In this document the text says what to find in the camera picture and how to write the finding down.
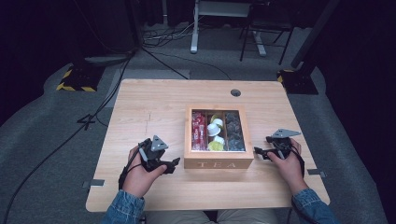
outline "table top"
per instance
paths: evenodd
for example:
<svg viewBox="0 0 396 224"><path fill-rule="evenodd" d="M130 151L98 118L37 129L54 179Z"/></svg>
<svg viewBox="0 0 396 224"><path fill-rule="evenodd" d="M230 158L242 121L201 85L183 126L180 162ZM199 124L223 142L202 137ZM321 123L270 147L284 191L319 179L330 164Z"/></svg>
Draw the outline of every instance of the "table top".
<svg viewBox="0 0 396 224"><path fill-rule="evenodd" d="M231 90L240 90L238 97ZM188 105L242 105L254 147L272 148L265 142L277 129L301 131L282 85L274 81L220 81L124 79L108 126L86 207L106 211L118 192L118 178L129 150L158 135L168 146L163 161L181 158L171 175L160 176L145 195L146 210L210 210L290 207L290 190L275 165L255 155L247 170L184 169L185 113ZM304 139L293 137L303 148L305 181L325 203L329 196Z"/></svg>

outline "denim sleeve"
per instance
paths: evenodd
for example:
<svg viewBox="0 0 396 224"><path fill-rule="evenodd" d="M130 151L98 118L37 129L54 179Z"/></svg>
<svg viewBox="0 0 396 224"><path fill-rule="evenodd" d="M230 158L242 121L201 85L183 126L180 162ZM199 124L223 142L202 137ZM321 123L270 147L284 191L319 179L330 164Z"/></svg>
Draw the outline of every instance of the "denim sleeve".
<svg viewBox="0 0 396 224"><path fill-rule="evenodd" d="M329 206L324 203L312 189L303 189L293 196L296 208L303 214L314 219L317 223L340 223L330 210ZM310 223L300 218L300 223Z"/></svg>
<svg viewBox="0 0 396 224"><path fill-rule="evenodd" d="M144 207L144 199L136 198L121 189L114 198L113 203L107 208L101 223L138 223Z"/></svg>

